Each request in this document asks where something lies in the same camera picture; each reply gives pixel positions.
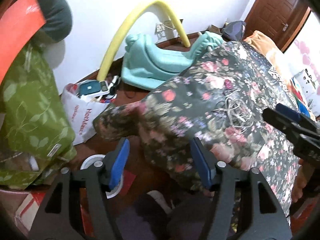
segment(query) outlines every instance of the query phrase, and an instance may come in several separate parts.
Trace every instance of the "blue gripper pad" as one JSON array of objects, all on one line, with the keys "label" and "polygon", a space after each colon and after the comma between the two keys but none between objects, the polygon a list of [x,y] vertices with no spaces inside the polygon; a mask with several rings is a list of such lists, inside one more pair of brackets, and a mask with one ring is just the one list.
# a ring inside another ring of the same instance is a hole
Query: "blue gripper pad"
[{"label": "blue gripper pad", "polygon": [[129,140],[127,138],[121,138],[116,149],[107,153],[104,157],[103,163],[110,176],[108,184],[110,190],[113,190],[119,184],[129,152]]},{"label": "blue gripper pad", "polygon": [[301,120],[300,113],[292,110],[291,108],[284,106],[283,104],[276,105],[276,111],[280,112],[281,114],[285,115],[286,117],[290,118],[291,120],[299,123]]},{"label": "blue gripper pad", "polygon": [[201,182],[206,188],[210,188],[212,178],[216,175],[217,159],[212,152],[203,147],[199,138],[193,138],[189,142],[191,156],[196,164]]}]

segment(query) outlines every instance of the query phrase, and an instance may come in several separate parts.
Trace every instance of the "dark green fabric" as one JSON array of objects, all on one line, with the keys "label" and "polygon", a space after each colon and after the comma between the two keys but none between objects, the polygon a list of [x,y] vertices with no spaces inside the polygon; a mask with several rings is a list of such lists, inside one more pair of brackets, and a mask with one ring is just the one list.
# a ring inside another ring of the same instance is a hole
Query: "dark green fabric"
[{"label": "dark green fabric", "polygon": [[[38,183],[43,183],[76,155],[72,146],[75,135],[53,72],[31,42],[19,52],[2,81],[0,113],[5,113],[0,130],[0,185],[23,189],[42,172]],[[38,172],[28,164],[31,156]]]}]

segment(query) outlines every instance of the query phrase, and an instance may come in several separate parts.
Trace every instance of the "wooden door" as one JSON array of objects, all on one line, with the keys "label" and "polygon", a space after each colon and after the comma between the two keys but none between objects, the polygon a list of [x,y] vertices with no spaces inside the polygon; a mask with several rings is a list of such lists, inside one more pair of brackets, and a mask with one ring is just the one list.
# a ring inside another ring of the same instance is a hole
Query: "wooden door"
[{"label": "wooden door", "polygon": [[269,36],[282,49],[303,19],[308,5],[303,0],[256,0],[246,18],[245,37],[255,30]]}]

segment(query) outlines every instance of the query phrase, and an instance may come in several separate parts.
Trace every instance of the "teal plastic toy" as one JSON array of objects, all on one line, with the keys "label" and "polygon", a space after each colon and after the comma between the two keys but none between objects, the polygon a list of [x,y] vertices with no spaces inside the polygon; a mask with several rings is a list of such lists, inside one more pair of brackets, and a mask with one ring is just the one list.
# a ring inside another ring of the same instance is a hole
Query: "teal plastic toy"
[{"label": "teal plastic toy", "polygon": [[190,67],[207,51],[223,43],[221,36],[205,32],[192,45],[190,51],[180,52],[158,48],[149,35],[129,35],[122,63],[121,79],[124,83],[152,90],[169,78]]}]

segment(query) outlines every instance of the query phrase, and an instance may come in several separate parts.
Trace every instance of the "red envelope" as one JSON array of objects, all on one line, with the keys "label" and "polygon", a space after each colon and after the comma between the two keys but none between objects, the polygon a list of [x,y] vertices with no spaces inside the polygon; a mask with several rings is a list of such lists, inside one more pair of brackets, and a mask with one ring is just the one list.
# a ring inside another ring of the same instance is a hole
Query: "red envelope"
[{"label": "red envelope", "polygon": [[0,19],[0,84],[22,47],[45,24],[37,0],[17,0]]}]

